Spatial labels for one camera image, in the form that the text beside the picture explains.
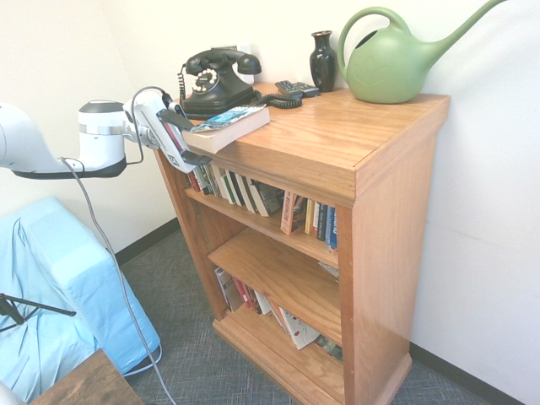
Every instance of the gray cable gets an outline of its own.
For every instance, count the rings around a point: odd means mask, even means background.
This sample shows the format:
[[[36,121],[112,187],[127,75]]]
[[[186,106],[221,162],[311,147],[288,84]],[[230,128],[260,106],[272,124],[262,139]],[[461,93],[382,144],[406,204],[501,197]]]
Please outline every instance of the gray cable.
[[[109,253],[112,256],[112,259],[115,262],[116,270],[118,272],[118,277],[120,278],[121,292],[122,292],[122,294],[124,296],[124,301],[126,301],[126,306],[127,306],[127,310],[129,311],[129,315],[132,318],[132,321],[133,321],[133,324],[135,325],[135,328],[137,329],[138,336],[141,338],[141,342],[143,342],[143,346],[146,349],[146,353],[148,354],[148,357],[150,358],[150,361],[152,362],[152,366],[154,367],[156,374],[158,375],[159,382],[161,383],[161,386],[163,387],[163,390],[165,391],[165,394],[167,394],[167,397],[169,397],[169,399],[173,403],[173,405],[177,405],[175,400],[172,399],[172,396],[170,395],[169,390],[167,390],[167,387],[165,386],[165,383],[163,382],[163,378],[161,378],[161,374],[159,372],[158,365],[155,363],[154,357],[152,357],[152,352],[150,351],[150,348],[149,348],[148,344],[146,343],[146,339],[144,339],[144,335],[141,332],[140,326],[138,325],[137,318],[135,318],[135,315],[133,314],[132,307],[129,304],[129,299],[127,298],[126,285],[124,284],[124,277],[122,276],[122,271],[120,270],[120,266],[118,265],[118,261],[116,259],[115,254],[114,254],[114,251],[112,250],[112,246],[111,246],[111,243],[109,242],[109,239],[107,238],[107,235],[105,234],[103,229],[100,227],[100,225],[98,224],[97,219],[95,218],[94,209],[92,208],[92,202],[90,201],[90,197],[89,197],[88,193],[86,192],[86,188],[84,188],[83,182],[78,178],[78,175],[75,172],[75,170],[73,169],[73,167],[71,167],[71,165],[64,158],[60,158],[60,160],[67,166],[69,171],[71,171],[73,177],[75,178],[78,185],[81,187],[81,190],[83,191],[84,198],[86,199],[86,203],[88,204],[88,210],[90,212],[90,217],[92,218],[92,222],[94,223],[95,228],[100,232],[101,237],[103,238],[103,240],[107,244],[107,249],[109,250]]]
[[[139,151],[139,153],[141,154],[141,159],[140,159],[140,160],[137,160],[136,162],[128,162],[127,165],[136,165],[136,164],[139,164],[139,163],[143,163],[143,160],[144,160],[143,145],[142,145],[142,143],[141,143],[141,136],[140,136],[139,133],[138,133],[138,123],[137,123],[137,119],[135,118],[135,99],[136,99],[137,96],[140,95],[143,91],[151,90],[151,89],[158,90],[158,91],[161,92],[161,94],[164,94],[164,93],[165,93],[165,90],[161,89],[160,87],[157,87],[157,86],[147,86],[147,87],[143,87],[142,89],[140,89],[137,93],[135,93],[135,95],[134,95],[133,98],[132,98],[132,108],[131,108],[131,111],[132,111],[132,120],[133,120],[133,125],[135,126],[135,135],[137,135],[138,151]]]

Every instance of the gray carpet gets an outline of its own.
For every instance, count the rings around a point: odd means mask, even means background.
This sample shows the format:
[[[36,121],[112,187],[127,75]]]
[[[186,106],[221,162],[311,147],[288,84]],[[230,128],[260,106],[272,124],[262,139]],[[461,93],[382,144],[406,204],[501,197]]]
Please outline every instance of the gray carpet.
[[[124,266],[162,342],[159,370],[178,405],[294,405],[292,399],[212,329],[213,315],[179,231]],[[127,377],[145,403],[169,400],[153,370]],[[485,404],[421,364],[392,405]]]

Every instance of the black baseboard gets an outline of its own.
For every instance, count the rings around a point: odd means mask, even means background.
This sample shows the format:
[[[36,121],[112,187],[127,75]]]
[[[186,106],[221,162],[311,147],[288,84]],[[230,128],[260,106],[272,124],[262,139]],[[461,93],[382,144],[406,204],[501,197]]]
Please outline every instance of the black baseboard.
[[[118,264],[120,266],[126,264],[155,244],[161,242],[167,236],[174,234],[179,229],[180,224],[176,218],[172,219],[166,224],[161,225],[158,229],[153,230],[149,234],[143,236],[141,239],[133,242],[130,246],[127,246],[121,251],[117,252],[115,256]]]
[[[180,224],[178,223],[178,219],[172,219],[166,224],[161,225],[158,229],[153,230],[148,235],[117,252],[116,259],[118,264],[121,266],[129,262],[179,229]],[[523,402],[519,402],[494,386],[483,382],[474,375],[470,375],[466,371],[459,369],[455,365],[448,363],[446,360],[428,352],[424,348],[420,348],[414,343],[411,343],[410,353],[414,361],[419,362],[436,374],[451,381],[460,388],[471,392],[491,405],[525,405]]]
[[[483,382],[474,375],[470,375],[466,371],[448,363],[446,360],[428,352],[426,349],[420,348],[414,343],[411,343],[409,351],[414,361],[419,362],[428,369],[446,378],[448,381],[471,392],[473,395],[476,395],[491,405],[525,405],[523,402],[519,402],[517,399],[505,394],[494,386]]]

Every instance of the robotic arm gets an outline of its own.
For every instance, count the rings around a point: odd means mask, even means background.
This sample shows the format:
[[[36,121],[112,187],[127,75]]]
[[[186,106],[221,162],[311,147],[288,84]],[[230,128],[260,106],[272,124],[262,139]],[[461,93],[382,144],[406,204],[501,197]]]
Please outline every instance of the robotic arm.
[[[178,105],[154,91],[138,94],[136,102],[90,101],[78,111],[80,155],[66,158],[79,177],[115,177],[126,168],[124,138],[151,149],[161,149],[184,173],[209,158],[189,151],[181,131],[192,124]],[[21,110],[0,103],[0,167],[31,179],[71,178],[68,167],[55,158],[37,125]]]

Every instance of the wall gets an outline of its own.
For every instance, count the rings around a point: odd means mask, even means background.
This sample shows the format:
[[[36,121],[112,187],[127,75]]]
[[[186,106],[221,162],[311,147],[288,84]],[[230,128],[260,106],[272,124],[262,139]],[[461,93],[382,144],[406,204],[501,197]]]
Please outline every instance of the wall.
[[[4,0],[0,13],[0,100],[26,112],[56,156],[78,157],[78,109],[134,94],[97,1]],[[135,143],[129,160],[138,159]],[[84,180],[115,251],[174,218],[154,154],[114,179]],[[32,181],[0,170],[0,216],[57,196],[93,228],[75,181]]]
[[[435,41],[483,0],[225,8],[209,0],[204,12],[198,3],[166,0],[100,3],[133,85],[174,92],[181,64],[212,45],[248,40],[263,66],[257,80],[309,83],[311,32],[333,30],[335,46],[353,14],[383,5],[418,38]],[[539,18],[537,0],[502,3],[430,72],[424,92],[452,102],[438,138],[413,328],[417,345],[528,404],[540,403]],[[385,24],[380,17],[357,23],[347,51]]]

